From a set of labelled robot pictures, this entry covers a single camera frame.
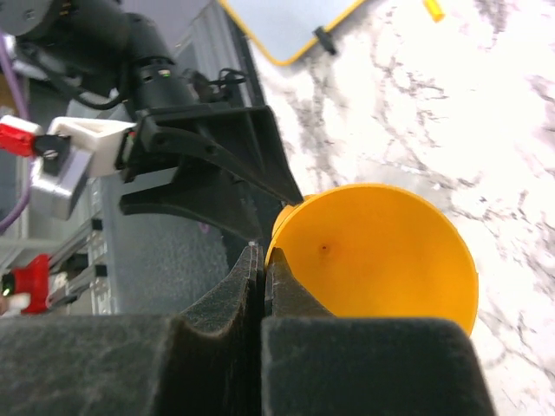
red clamp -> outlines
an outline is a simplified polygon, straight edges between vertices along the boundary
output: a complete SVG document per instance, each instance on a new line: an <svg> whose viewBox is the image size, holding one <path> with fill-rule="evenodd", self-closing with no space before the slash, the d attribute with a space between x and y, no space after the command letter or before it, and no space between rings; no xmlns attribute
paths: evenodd
<svg viewBox="0 0 555 416"><path fill-rule="evenodd" d="M34 154L35 135L19 128L0 124L0 149L29 158Z"/></svg>
<svg viewBox="0 0 555 416"><path fill-rule="evenodd" d="M48 310L47 299L49 296L49 255L37 256L27 267L13 269L14 294L28 293L29 306L22 310L25 315L37 315Z"/></svg>

yellow object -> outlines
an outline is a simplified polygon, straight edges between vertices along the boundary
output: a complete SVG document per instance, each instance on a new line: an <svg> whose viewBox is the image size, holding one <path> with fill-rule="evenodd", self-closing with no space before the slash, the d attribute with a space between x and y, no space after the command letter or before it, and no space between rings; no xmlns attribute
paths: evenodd
<svg viewBox="0 0 555 416"><path fill-rule="evenodd" d="M347 185L286 207L271 252L339 317L440 317L471 334L478 275L449 220L389 185Z"/></svg>
<svg viewBox="0 0 555 416"><path fill-rule="evenodd" d="M353 4L351 4L342 14L336 17L333 22L326 26L323 26L324 31L329 32L333 30L339 23L341 23L345 19L345 17L350 15L358 6L363 4L364 1L365 0L355 0ZM294 56L285 61L278 61L276 58L270 55L268 49L266 49L264 44L257 39L252 30L250 30L249 27L243 22L239 14L236 13L232 6L229 4L228 0L218 0L218 3L224 8L229 16L232 17L233 21L241 28L241 30L249 37L249 39L251 39L257 45L258 49L260 49L260 52L262 52L262 55L264 55L268 61L270 61L274 65L278 65L279 67L291 65L294 61L300 58L307 50L312 48L318 42L316 37L313 37L300 50L298 50L298 52Z"/></svg>
<svg viewBox="0 0 555 416"><path fill-rule="evenodd" d="M443 20L445 13L441 9L441 6L436 2L436 0L424 0L424 5L428 9L428 13L434 19L434 22L438 23Z"/></svg>

marble countertop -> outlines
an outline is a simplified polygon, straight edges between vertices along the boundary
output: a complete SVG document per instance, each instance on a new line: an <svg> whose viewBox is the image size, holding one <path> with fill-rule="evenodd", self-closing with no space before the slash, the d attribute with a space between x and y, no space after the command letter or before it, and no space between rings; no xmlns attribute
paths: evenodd
<svg viewBox="0 0 555 416"><path fill-rule="evenodd" d="M391 182L453 220L500 415L555 414L555 2L370 1L278 68L252 46L302 191Z"/></svg>

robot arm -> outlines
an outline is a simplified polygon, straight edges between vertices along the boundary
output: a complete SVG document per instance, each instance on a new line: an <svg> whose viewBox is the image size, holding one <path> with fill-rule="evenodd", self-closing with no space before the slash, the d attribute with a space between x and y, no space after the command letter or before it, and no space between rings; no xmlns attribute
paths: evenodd
<svg viewBox="0 0 555 416"><path fill-rule="evenodd" d="M125 195L122 212L178 215L253 240L260 227L245 202L249 185L290 205L303 201L271 109L232 107L201 75L184 77L149 18L114 0L7 0L0 27L63 94L97 109L122 103L134 121L56 119L34 141L35 209L67 218L91 176L120 172L130 182L176 167L170 184ZM81 86L64 82L48 60L78 74ZM114 88L109 102L82 98Z"/></svg>

cable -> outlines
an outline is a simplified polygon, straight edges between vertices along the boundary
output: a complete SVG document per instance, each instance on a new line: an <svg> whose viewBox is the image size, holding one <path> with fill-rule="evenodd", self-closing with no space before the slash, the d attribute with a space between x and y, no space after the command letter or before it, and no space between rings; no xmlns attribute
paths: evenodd
<svg viewBox="0 0 555 416"><path fill-rule="evenodd" d="M66 98L70 100L75 100L78 103L82 104L85 107L92 108L98 111L105 111L114 108L115 106L121 104L127 98L127 89L129 87L128 82L128 71L127 71L127 64L124 62L122 63L121 68L121 76L119 79L119 85L117 86L118 95L110 101L103 102L103 103L96 103L89 101L83 97L81 94L86 93L87 91L75 87L73 85L69 85L60 74L56 73L52 69L48 68L44 65L40 60L36 57L37 50L32 49L29 45L22 45L20 48L23 55L28 58L33 65L39 68L46 76L48 76L50 82L54 87L56 87L62 94L66 96Z"/></svg>
<svg viewBox="0 0 555 416"><path fill-rule="evenodd" d="M8 49L6 47L6 41L4 38L4 33L0 30L0 65L2 67L3 74L10 86L11 94L16 103L17 112L22 119L30 120L29 107L27 106L27 101L25 100L25 95L22 91L17 75L11 65L10 55L8 54ZM26 181L26 185L23 188L22 194L17 201L11 212L0 221L0 236L8 230L21 216L30 200L30 167L29 164L29 178Z"/></svg>

